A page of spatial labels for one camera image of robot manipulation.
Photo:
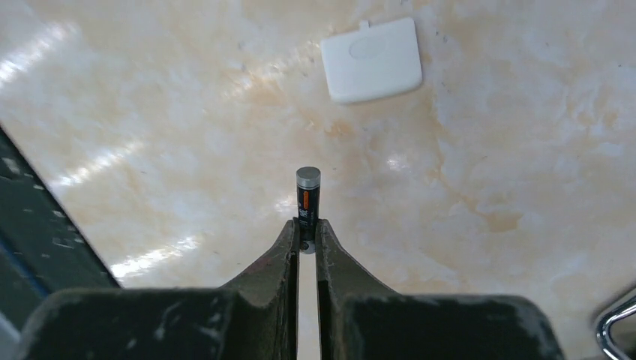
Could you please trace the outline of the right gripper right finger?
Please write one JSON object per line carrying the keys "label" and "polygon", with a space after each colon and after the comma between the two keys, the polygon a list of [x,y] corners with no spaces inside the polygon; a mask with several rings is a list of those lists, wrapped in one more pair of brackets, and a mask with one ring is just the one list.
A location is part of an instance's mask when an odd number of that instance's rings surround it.
{"label": "right gripper right finger", "polygon": [[546,315],[516,295],[404,295],[316,228],[323,359],[562,359]]}

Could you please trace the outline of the white battery cover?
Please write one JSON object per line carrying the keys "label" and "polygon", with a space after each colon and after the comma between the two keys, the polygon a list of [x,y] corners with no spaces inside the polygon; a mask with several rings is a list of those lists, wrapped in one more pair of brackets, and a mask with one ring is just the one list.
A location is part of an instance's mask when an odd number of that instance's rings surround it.
{"label": "white battery cover", "polygon": [[328,37],[320,50],[330,98],[354,104],[399,95],[422,84],[416,24],[411,17]]}

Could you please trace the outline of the small black battery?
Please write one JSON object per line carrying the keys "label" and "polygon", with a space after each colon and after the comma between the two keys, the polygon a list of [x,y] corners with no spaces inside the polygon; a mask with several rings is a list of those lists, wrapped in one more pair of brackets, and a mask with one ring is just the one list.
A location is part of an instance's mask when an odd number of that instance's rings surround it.
{"label": "small black battery", "polygon": [[295,176],[300,249],[303,254],[313,254],[319,219],[321,172],[314,166],[303,166],[296,171]]}

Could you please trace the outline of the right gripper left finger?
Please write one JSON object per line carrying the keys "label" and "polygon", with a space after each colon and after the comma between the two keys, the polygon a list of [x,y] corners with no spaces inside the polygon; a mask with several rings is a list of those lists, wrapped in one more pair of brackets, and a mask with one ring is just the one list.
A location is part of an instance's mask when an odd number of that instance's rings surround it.
{"label": "right gripper left finger", "polygon": [[299,224],[217,288],[66,289],[28,318],[16,359],[295,359]]}

